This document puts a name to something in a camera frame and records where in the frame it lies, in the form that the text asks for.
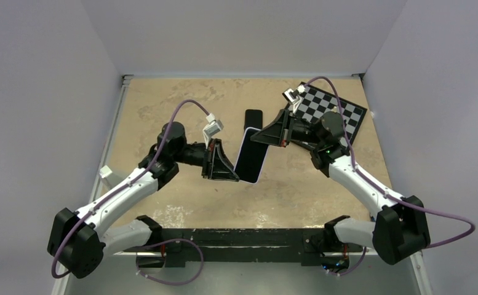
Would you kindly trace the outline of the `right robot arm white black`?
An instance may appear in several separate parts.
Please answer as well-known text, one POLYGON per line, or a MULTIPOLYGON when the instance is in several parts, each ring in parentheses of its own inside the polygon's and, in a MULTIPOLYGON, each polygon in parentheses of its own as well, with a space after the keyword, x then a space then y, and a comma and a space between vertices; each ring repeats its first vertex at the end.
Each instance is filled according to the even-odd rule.
POLYGON ((404 197, 369 175, 341 143, 345 135, 341 114, 326 112, 315 123, 282 109, 273 122, 254 133, 252 141, 286 147, 291 140, 313 143, 310 152, 315 169, 341 184, 375 217, 374 222, 341 216, 325 223, 317 247, 338 250, 345 244, 372 248, 387 264, 394 265, 431 243, 422 201, 404 197))

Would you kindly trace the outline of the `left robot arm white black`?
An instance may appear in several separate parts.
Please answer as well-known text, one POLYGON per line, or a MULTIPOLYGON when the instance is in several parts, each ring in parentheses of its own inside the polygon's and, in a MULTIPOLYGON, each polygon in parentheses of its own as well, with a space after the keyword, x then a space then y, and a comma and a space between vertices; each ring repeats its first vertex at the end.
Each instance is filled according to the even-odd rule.
POLYGON ((56 273, 57 264, 66 268, 65 275, 84 278, 99 266, 104 256, 128 248, 158 249, 162 227, 151 218, 139 216, 115 229, 112 225, 139 201, 167 185, 178 174, 179 164, 200 167, 204 179, 239 181, 222 141, 215 137, 222 129, 218 119, 209 119, 202 131, 204 142, 188 143, 181 123, 167 123, 157 136, 157 143, 129 176, 118 178, 104 166, 100 173, 109 191, 75 211, 64 208, 54 217, 47 245, 54 258, 52 276, 63 278, 56 273))

